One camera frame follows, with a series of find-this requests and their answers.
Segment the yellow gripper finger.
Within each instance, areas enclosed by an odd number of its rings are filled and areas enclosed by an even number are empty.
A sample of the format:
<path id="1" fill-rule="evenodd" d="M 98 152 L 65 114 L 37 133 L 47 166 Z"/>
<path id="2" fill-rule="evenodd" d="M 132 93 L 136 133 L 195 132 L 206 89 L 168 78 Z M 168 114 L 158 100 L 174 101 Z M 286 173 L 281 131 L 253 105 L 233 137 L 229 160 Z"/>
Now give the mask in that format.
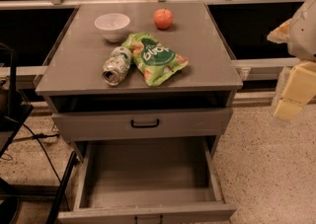
<path id="1" fill-rule="evenodd" d="M 291 24 L 292 19 L 288 19 L 271 31 L 267 40 L 274 43 L 287 43 L 289 38 L 289 26 Z"/>
<path id="2" fill-rule="evenodd" d="M 316 63 L 305 61 L 290 71 L 277 101 L 274 117 L 291 121 L 316 96 Z"/>

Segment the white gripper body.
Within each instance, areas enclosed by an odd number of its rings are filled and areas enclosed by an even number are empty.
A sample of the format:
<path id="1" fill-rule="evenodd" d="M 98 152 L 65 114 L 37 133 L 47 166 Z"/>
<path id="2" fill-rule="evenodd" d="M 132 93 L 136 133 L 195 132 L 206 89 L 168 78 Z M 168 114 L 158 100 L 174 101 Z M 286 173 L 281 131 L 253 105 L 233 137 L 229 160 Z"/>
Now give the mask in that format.
<path id="1" fill-rule="evenodd" d="M 316 0 L 306 0 L 292 16 L 287 49 L 301 60 L 316 60 Z"/>

